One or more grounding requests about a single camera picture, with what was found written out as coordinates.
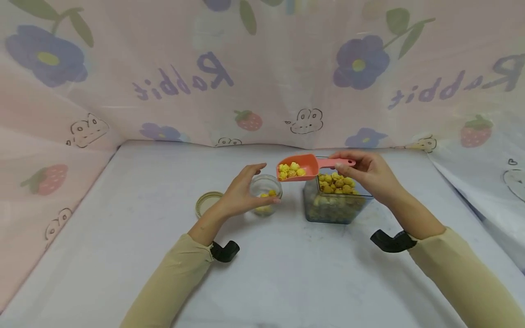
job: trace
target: square container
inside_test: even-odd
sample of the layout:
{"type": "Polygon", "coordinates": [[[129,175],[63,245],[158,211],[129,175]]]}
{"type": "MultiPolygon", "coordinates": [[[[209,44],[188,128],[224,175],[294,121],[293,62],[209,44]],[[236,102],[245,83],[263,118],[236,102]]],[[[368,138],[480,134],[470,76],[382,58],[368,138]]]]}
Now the square container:
{"type": "MultiPolygon", "coordinates": [[[[319,170],[320,174],[337,172],[329,168],[319,170]]],[[[310,222],[350,224],[374,197],[357,181],[354,189],[358,195],[327,194],[319,184],[319,176],[306,181],[303,193],[304,214],[310,222]]]]}

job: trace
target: pink scoop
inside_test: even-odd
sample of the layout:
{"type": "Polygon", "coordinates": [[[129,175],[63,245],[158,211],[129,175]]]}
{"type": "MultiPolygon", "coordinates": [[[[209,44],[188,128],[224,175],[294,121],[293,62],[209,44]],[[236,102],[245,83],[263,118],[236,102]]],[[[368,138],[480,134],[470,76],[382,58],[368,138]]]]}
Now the pink scoop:
{"type": "Polygon", "coordinates": [[[304,168],[306,175],[294,176],[288,179],[281,180],[281,182],[292,181],[306,181],[312,180],[319,174],[319,169],[324,167],[335,168],[336,163],[341,163],[348,166],[354,166],[355,161],[347,160],[345,158],[317,158],[314,154],[295,155],[285,158],[277,164],[277,177],[279,177],[279,165],[296,162],[301,168],[304,168]]]}

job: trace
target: scoop handle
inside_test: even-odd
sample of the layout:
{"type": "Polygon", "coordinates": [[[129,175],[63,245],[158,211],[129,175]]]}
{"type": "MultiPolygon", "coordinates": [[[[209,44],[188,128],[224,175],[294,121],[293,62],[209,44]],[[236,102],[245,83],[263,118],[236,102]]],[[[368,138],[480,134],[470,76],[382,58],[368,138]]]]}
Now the scoop handle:
{"type": "Polygon", "coordinates": [[[354,160],[347,160],[346,158],[318,158],[317,163],[319,164],[319,168],[323,167],[329,167],[329,168],[335,168],[336,163],[341,163],[343,165],[348,166],[354,166],[355,161],[354,160]]]}

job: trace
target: jar lid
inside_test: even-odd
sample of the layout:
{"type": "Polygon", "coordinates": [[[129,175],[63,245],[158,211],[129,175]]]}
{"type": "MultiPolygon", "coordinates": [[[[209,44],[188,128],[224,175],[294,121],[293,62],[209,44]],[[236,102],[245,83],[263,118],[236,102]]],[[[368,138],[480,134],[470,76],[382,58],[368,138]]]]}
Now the jar lid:
{"type": "Polygon", "coordinates": [[[224,194],[220,192],[209,192],[202,195],[197,200],[197,204],[195,204],[195,214],[197,215],[197,218],[201,218],[201,216],[218,202],[222,196],[224,196],[224,194]]]}

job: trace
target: purple flower print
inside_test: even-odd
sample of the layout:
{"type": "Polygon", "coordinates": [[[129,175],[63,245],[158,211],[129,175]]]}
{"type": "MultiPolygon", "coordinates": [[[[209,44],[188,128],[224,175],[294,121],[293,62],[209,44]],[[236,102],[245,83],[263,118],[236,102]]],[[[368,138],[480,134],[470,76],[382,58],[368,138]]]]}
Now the purple flower print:
{"type": "Polygon", "coordinates": [[[203,0],[209,10],[223,12],[232,5],[232,0],[203,0]]]}
{"type": "Polygon", "coordinates": [[[370,128],[360,128],[356,135],[348,137],[344,143],[348,148],[376,148],[379,140],[388,137],[370,128]]]}
{"type": "Polygon", "coordinates": [[[20,25],[17,33],[5,39],[7,52],[43,84],[54,88],[88,77],[84,54],[73,43],[32,25],[20,25]]]}
{"type": "Polygon", "coordinates": [[[356,90],[369,88],[390,63],[383,40],[377,35],[347,41],[339,48],[336,60],[339,67],[333,73],[333,83],[356,90]]]}
{"type": "Polygon", "coordinates": [[[180,132],[171,126],[158,126],[154,123],[144,123],[140,133],[146,138],[157,141],[183,141],[180,132]]]}

